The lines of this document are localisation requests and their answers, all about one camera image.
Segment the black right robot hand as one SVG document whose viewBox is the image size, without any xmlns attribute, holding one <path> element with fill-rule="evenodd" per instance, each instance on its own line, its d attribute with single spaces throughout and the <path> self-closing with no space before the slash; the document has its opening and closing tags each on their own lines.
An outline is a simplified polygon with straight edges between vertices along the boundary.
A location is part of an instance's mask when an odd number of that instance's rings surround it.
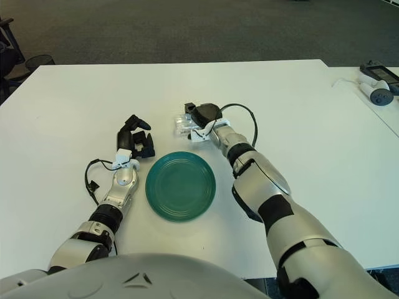
<svg viewBox="0 0 399 299">
<path fill-rule="evenodd" d="M 185 113 L 189 114 L 194 123 L 201 129 L 212 121 L 223 117 L 219 106 L 212 103 L 195 105 L 194 103 L 185 104 Z"/>
</svg>

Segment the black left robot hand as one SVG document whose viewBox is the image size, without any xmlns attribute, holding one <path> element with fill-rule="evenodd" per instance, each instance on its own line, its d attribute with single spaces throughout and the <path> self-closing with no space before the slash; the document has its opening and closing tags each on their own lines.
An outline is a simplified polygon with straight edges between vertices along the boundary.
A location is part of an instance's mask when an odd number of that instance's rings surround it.
<svg viewBox="0 0 399 299">
<path fill-rule="evenodd" d="M 132 115 L 117 133 L 117 150 L 130 150 L 130 157 L 151 158 L 155 156 L 155 149 L 150 131 L 151 126 L 137 117 Z"/>
</svg>

